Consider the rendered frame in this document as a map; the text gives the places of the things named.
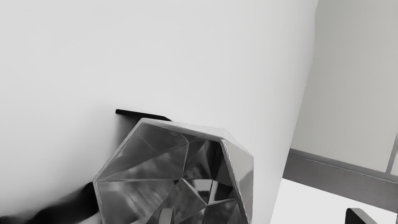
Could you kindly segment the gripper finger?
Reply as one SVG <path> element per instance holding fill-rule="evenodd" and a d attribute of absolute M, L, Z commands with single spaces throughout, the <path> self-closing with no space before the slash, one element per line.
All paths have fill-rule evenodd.
<path fill-rule="evenodd" d="M 360 208 L 347 208 L 346 224 L 378 224 L 364 210 Z"/>

